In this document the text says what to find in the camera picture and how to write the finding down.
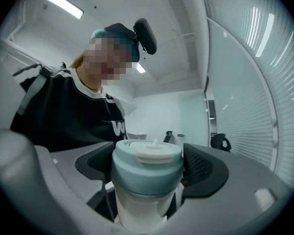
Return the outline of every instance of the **backpack strap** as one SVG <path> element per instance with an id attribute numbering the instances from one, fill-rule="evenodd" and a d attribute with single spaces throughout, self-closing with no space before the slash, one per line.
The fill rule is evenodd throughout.
<path id="1" fill-rule="evenodd" d="M 42 89 L 48 77 L 52 76 L 55 73 L 53 67 L 41 66 L 39 75 L 36 77 L 34 82 L 29 86 L 23 100 L 21 101 L 20 107 L 18 109 L 18 114 L 23 115 L 31 99 Z"/>

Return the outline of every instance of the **white collar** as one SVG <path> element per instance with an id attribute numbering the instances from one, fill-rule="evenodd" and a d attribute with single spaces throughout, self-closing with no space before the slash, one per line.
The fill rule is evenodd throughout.
<path id="1" fill-rule="evenodd" d="M 83 83 L 79 80 L 77 73 L 76 73 L 76 69 L 71 68 L 70 69 L 74 84 L 76 86 L 76 88 L 83 94 L 87 95 L 88 97 L 91 98 L 105 98 L 105 92 L 104 92 L 104 88 L 101 87 L 101 92 L 93 92 L 90 89 L 88 89 L 85 85 L 83 85 Z"/>

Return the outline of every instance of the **ceiling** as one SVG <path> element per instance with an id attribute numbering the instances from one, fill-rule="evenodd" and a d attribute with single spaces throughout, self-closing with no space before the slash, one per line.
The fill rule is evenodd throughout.
<path id="1" fill-rule="evenodd" d="M 141 49 L 140 64 L 126 75 L 136 96 L 202 89 L 192 27 L 183 0 L 69 0 L 84 11 L 80 20 L 47 0 L 29 0 L 27 9 L 33 24 L 46 24 L 58 36 L 69 40 L 71 48 L 82 51 L 92 32 L 114 23 L 133 29 L 146 18 L 157 40 L 158 50 L 148 55 Z"/>

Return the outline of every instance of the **black and white shirt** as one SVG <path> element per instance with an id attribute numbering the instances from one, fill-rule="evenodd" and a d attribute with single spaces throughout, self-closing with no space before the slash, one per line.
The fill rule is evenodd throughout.
<path id="1" fill-rule="evenodd" d="M 39 72 L 40 66 L 24 68 L 14 78 L 27 91 Z M 127 139 L 120 102 L 104 89 L 98 93 L 89 90 L 75 69 L 49 77 L 25 113 L 16 113 L 11 129 L 50 152 Z"/>

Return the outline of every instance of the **neck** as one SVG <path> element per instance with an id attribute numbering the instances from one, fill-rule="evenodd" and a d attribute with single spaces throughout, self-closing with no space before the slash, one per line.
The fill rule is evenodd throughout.
<path id="1" fill-rule="evenodd" d="M 79 80 L 84 84 L 88 89 L 93 92 L 98 92 L 101 90 L 101 81 L 95 81 L 89 77 L 83 65 L 76 68 L 76 74 Z"/>

